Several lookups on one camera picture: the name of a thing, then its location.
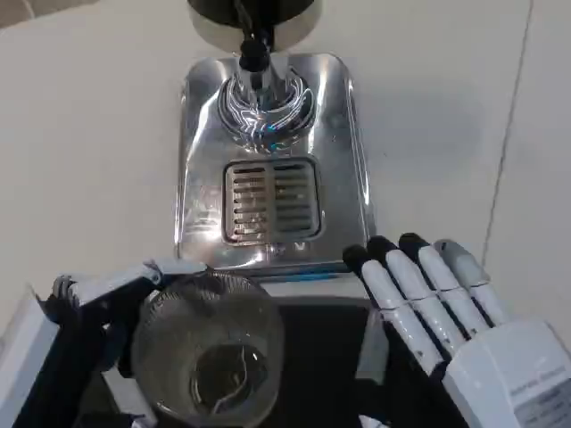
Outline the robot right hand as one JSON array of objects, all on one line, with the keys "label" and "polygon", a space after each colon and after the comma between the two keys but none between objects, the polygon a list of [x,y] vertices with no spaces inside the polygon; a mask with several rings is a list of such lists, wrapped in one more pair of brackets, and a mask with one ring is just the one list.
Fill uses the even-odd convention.
[{"label": "robot right hand", "polygon": [[567,427],[570,353],[515,318],[459,243],[382,235],[343,251],[373,306],[379,379],[358,387],[363,427]]}]

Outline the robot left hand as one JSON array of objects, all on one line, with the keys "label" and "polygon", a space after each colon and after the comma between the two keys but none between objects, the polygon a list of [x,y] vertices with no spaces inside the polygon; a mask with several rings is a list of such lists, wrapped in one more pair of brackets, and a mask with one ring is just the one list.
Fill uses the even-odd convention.
[{"label": "robot left hand", "polygon": [[1,425],[72,427],[107,325],[128,325],[143,300],[201,262],[150,260],[107,276],[58,276],[41,299],[28,288],[1,336]]}]

